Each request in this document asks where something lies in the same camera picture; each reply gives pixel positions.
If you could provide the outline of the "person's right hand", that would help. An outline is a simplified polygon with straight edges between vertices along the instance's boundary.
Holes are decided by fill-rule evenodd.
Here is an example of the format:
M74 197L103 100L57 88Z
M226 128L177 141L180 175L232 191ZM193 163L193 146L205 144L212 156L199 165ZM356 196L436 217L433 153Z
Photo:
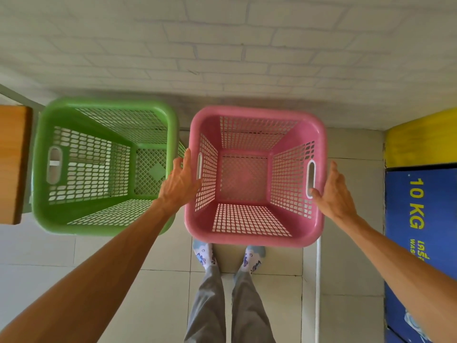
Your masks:
M316 204L319 210L337 225L345 225L357 219L357 210L345 177L339 172L335 161L330 162L329 174L324 185L325 204Z

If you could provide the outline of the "person's left hand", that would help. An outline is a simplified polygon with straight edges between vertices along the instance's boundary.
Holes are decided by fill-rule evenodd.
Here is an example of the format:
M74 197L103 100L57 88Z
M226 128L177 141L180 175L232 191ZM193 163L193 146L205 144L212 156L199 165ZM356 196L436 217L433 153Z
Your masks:
M174 159L173 169L159 192L158 200L167 214L175 214L183 205L196 197L198 192L191 191L191 185L196 180L191 168L191 149L187 148L184 158Z

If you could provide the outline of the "pink plastic laundry basket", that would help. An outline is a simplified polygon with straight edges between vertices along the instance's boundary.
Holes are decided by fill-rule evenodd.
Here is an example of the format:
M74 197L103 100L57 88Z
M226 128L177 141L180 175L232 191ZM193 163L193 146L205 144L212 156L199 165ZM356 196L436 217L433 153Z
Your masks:
M309 194L323 192L327 134L299 111L208 106L192 119L192 174L202 179L185 206L195 240L214 244L303 248L323 232Z

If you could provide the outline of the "person's left forearm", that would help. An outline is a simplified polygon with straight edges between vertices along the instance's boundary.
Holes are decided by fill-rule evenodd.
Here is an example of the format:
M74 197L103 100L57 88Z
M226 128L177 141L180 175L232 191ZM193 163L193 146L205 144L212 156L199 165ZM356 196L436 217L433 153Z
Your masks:
M181 204L160 197L128 228L12 320L0 343L97 343L164 224Z

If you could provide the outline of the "person's right forearm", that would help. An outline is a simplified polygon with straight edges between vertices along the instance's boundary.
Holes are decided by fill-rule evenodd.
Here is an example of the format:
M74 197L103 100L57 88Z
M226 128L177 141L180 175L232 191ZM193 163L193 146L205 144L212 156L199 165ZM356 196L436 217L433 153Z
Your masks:
M357 214L333 217L433 343L457 343L457 281L374 230Z

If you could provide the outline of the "white patterned sock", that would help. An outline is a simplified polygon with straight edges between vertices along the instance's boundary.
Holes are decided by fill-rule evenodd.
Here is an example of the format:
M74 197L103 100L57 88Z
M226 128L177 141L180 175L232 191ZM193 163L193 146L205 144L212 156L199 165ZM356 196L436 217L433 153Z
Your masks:
M242 263L234 276L234 282L241 277L254 273L263 265L266 257L266 248L264 246L249 245L246 247Z
M197 257L198 262L204 267L205 271L213 266L218 267L212 243L193 240L192 250Z

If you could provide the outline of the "white pipe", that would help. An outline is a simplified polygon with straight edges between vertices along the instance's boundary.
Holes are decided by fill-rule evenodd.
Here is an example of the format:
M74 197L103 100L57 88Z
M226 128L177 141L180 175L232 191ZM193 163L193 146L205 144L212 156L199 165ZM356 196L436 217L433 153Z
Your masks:
M320 332L320 297L321 297L321 249L322 238L316 241L316 272L315 272L315 328L314 343L319 343Z

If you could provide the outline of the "green plastic laundry basket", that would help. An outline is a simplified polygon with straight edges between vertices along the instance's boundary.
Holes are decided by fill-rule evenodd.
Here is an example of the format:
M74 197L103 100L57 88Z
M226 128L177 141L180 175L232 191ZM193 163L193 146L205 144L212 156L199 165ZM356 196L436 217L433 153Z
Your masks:
M59 98L40 113L32 212L47 232L109 236L150 207L185 147L166 103Z

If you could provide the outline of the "blue and yellow washing machine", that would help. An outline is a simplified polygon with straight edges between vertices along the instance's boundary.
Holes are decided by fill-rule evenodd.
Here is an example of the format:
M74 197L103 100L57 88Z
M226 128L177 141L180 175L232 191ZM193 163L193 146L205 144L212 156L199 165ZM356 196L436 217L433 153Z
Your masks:
M457 107L387 131L385 235L457 280Z

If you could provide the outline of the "grey trousers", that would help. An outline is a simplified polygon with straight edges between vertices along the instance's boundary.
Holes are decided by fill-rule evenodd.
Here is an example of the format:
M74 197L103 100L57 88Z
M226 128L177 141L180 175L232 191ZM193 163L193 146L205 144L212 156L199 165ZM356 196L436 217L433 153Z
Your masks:
M232 343L276 343L250 272L238 271L232 291ZM200 284L184 343L226 343L225 295L219 267L210 265Z

